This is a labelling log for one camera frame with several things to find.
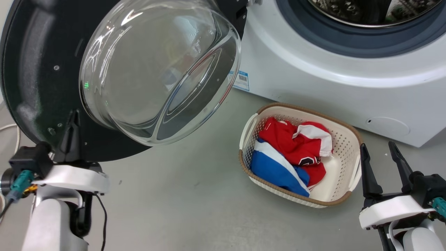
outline clothes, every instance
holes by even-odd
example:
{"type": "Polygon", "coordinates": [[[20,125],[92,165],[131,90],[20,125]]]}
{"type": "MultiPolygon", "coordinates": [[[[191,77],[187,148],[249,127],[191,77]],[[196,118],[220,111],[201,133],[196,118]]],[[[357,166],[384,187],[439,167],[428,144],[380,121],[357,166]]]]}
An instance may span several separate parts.
{"type": "Polygon", "coordinates": [[[320,157],[331,156],[333,143],[328,130],[315,122],[304,122],[299,126],[289,121],[269,118],[259,138],[271,144],[291,165],[299,166],[310,176],[308,187],[312,188],[325,176],[320,157]]]}
{"type": "Polygon", "coordinates": [[[276,186],[305,197],[310,195],[308,174],[302,168],[293,167],[283,155],[261,139],[254,144],[251,171],[276,186]]]}

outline transparent glass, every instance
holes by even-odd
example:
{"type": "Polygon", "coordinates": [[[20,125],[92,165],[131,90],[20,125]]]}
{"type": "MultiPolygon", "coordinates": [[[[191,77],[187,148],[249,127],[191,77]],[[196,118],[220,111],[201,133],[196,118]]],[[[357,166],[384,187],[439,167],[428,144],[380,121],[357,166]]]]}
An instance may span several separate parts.
{"type": "Polygon", "coordinates": [[[167,144],[215,112],[239,65],[238,33],[213,2],[123,0],[87,45],[80,95],[97,123],[167,144]]]}

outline qr code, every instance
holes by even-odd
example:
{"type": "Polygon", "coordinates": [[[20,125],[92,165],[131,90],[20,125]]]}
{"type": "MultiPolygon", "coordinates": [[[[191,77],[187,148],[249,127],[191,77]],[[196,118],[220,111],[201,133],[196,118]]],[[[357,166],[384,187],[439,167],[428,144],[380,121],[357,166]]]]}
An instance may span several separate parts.
{"type": "Polygon", "coordinates": [[[242,75],[239,75],[239,79],[241,81],[248,81],[248,78],[246,76],[242,76],[242,75]]]}

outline teal connector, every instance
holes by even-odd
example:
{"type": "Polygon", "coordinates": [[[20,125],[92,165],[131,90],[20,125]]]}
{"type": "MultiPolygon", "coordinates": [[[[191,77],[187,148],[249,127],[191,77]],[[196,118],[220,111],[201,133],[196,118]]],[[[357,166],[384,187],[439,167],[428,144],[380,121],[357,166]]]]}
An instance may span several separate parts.
{"type": "Polygon", "coordinates": [[[432,207],[443,217],[446,217],[446,201],[437,197],[432,201],[432,207]]]}
{"type": "Polygon", "coordinates": [[[30,170],[23,170],[11,186],[11,191],[6,196],[6,201],[19,202],[23,192],[31,185],[34,174],[30,170]]]}

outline laundry basket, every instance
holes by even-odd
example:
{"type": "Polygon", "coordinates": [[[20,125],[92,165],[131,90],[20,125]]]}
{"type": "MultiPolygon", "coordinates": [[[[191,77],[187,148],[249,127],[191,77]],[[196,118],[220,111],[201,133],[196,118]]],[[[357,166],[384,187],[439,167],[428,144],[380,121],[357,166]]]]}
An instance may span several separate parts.
{"type": "Polygon", "coordinates": [[[249,178],[260,187],[290,201],[314,208],[334,206],[344,202],[361,179],[359,132],[351,125],[302,107],[274,103],[262,107],[246,123],[240,139],[239,160],[249,178]],[[326,174],[310,192],[310,197],[273,185],[251,171],[254,143],[268,118],[288,120],[297,126],[306,121],[321,123],[332,136],[333,155],[322,157],[326,174]]]}

